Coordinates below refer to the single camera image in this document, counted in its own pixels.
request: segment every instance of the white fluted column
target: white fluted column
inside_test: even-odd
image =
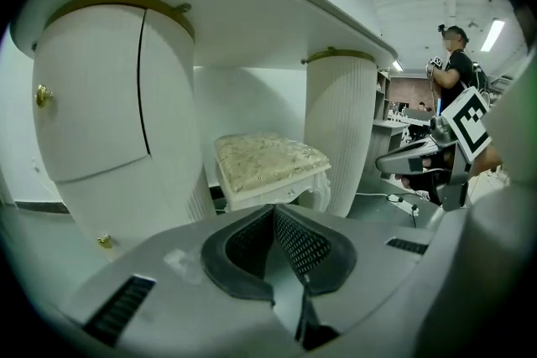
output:
[[[376,71],[371,56],[350,50],[329,50],[308,62],[304,140],[330,159],[326,213],[345,217],[351,209],[373,126]]]

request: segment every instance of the gold trim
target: gold trim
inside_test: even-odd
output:
[[[332,46],[329,46],[326,51],[321,51],[320,53],[311,55],[309,58],[302,60],[300,63],[303,65],[308,65],[312,61],[325,59],[326,57],[356,57],[358,59],[369,60],[375,64],[375,58],[370,54],[355,51],[353,49],[335,49]]]
[[[55,20],[68,13],[72,13],[78,9],[88,8],[96,5],[126,5],[134,6],[142,9],[152,9],[158,13],[162,13],[168,18],[173,19],[176,23],[180,24],[185,29],[191,38],[194,38],[194,28],[192,24],[183,15],[183,11],[190,10],[188,3],[183,3],[178,8],[172,8],[160,0],[71,0],[66,5],[62,6],[47,21],[45,28],[52,24]]]

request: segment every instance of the black vent grille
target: black vent grille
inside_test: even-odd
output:
[[[275,223],[276,238],[302,281],[328,257],[330,242],[286,215],[277,213]]]
[[[226,242],[230,261],[256,278],[263,279],[267,254],[274,240],[272,211],[267,211]]]
[[[155,281],[132,276],[84,327],[101,342],[114,346]]]
[[[427,248],[429,245],[424,245],[423,243],[416,243],[415,241],[406,241],[403,239],[398,239],[394,237],[393,239],[390,239],[386,245],[396,247],[397,249],[401,249],[403,251],[413,252],[415,254],[423,255],[425,254],[425,251],[427,251]]]

